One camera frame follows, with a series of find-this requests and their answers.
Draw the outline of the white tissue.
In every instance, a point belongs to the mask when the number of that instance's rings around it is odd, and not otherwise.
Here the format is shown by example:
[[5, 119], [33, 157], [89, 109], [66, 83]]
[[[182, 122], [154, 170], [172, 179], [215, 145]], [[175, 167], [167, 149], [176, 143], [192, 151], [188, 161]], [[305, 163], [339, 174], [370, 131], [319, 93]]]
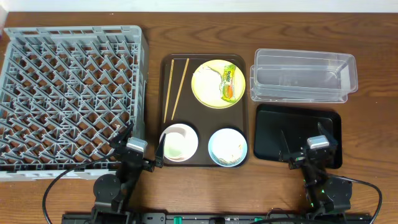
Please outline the white tissue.
[[209, 66], [203, 66], [193, 74], [193, 92], [203, 104], [214, 106], [220, 102], [220, 85], [221, 75]]

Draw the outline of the white bowl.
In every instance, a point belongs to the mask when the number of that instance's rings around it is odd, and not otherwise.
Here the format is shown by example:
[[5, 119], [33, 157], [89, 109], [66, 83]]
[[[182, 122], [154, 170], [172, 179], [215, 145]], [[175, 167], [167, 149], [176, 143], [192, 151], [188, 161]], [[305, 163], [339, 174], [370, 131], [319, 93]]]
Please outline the white bowl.
[[198, 135], [187, 124], [177, 123], [167, 127], [160, 135], [164, 140], [164, 156], [173, 162], [189, 160], [198, 149]]

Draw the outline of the light blue bowl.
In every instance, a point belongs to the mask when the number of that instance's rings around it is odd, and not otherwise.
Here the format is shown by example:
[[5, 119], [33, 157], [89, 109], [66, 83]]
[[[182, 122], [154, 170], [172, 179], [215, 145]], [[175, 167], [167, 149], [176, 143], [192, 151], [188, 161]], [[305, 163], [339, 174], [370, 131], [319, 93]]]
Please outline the light blue bowl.
[[244, 135], [238, 130], [223, 128], [210, 137], [208, 153], [221, 167], [237, 167], [247, 156], [248, 144]]

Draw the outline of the wooden chopstick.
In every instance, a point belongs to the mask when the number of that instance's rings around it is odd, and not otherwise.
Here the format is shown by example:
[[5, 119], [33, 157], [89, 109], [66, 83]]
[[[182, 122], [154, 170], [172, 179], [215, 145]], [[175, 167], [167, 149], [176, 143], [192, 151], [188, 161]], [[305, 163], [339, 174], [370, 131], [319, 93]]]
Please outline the wooden chopstick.
[[180, 99], [180, 94], [181, 94], [181, 91], [182, 91], [185, 75], [186, 75], [187, 68], [188, 68], [188, 65], [189, 65], [189, 61], [190, 61], [190, 59], [187, 58], [187, 60], [185, 62], [184, 70], [183, 70], [183, 73], [182, 73], [181, 81], [180, 81], [180, 84], [179, 84], [179, 88], [178, 88], [178, 92], [177, 92], [177, 97], [176, 97], [176, 100], [175, 100], [174, 108], [173, 108], [173, 111], [172, 111], [171, 120], [174, 119], [175, 112], [177, 110], [177, 106], [178, 106], [178, 102], [179, 102], [179, 99]]
[[165, 111], [164, 111], [164, 123], [166, 122], [166, 119], [167, 119], [173, 70], [174, 70], [174, 59], [172, 59], [171, 64], [170, 64], [169, 82], [168, 82], [168, 86], [167, 86], [167, 96], [166, 96]]

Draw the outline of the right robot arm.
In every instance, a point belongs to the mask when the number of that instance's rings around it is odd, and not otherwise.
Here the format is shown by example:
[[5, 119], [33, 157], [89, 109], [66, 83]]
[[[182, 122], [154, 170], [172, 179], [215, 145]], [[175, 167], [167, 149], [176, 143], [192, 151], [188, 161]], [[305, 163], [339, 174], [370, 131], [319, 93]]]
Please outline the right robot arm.
[[338, 141], [321, 123], [317, 124], [318, 135], [307, 139], [299, 151], [292, 152], [284, 133], [280, 134], [282, 149], [279, 160], [289, 169], [300, 169], [303, 174], [306, 198], [311, 210], [306, 218], [314, 220], [327, 215], [344, 215], [351, 208], [352, 182], [327, 173], [326, 165], [334, 160]]

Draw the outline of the green snack wrapper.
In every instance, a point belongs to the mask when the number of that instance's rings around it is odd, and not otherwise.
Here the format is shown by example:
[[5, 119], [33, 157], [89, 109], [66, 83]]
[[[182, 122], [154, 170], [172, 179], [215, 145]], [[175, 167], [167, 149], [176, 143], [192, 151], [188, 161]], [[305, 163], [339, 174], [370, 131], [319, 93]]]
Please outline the green snack wrapper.
[[236, 66], [234, 64], [225, 65], [221, 75], [221, 99], [227, 102], [235, 102], [234, 93], [234, 73]]

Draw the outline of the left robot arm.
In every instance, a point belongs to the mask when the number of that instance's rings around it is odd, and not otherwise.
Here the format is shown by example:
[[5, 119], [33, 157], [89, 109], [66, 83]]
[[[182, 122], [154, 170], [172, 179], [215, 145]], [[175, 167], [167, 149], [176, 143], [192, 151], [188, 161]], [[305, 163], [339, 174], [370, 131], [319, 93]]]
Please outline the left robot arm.
[[132, 135], [133, 127], [130, 124], [109, 142], [112, 156], [121, 164], [115, 174], [102, 175], [94, 183], [95, 204], [86, 223], [142, 223], [142, 215], [129, 209], [129, 200], [144, 170], [163, 167], [165, 137], [160, 139], [155, 159], [146, 159], [147, 142]]

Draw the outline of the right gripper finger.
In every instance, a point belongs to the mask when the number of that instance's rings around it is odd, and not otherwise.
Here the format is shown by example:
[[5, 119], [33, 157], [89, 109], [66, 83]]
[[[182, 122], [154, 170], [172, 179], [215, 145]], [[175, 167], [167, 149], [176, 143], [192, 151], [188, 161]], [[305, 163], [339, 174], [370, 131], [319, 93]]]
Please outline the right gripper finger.
[[318, 131], [321, 135], [324, 135], [329, 142], [329, 146], [336, 146], [336, 139], [330, 134], [320, 122], [317, 123]]
[[281, 153], [282, 154], [290, 154], [290, 149], [287, 144], [287, 140], [286, 140], [283, 130], [280, 131], [280, 141], [281, 141], [281, 150], [280, 150]]

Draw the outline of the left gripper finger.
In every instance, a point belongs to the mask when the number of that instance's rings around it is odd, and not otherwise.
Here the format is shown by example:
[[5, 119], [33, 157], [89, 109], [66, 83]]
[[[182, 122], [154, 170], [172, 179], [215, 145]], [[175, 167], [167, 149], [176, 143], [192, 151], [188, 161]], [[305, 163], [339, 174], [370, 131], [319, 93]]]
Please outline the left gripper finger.
[[155, 166], [158, 168], [162, 168], [164, 166], [164, 144], [165, 144], [166, 135], [163, 134], [160, 143], [155, 152]]
[[110, 140], [109, 145], [113, 149], [125, 147], [127, 144], [127, 140], [132, 134], [133, 128], [134, 128], [134, 123], [130, 123], [124, 131], [120, 132], [117, 136], [115, 136], [114, 138], [112, 138], [112, 140]]

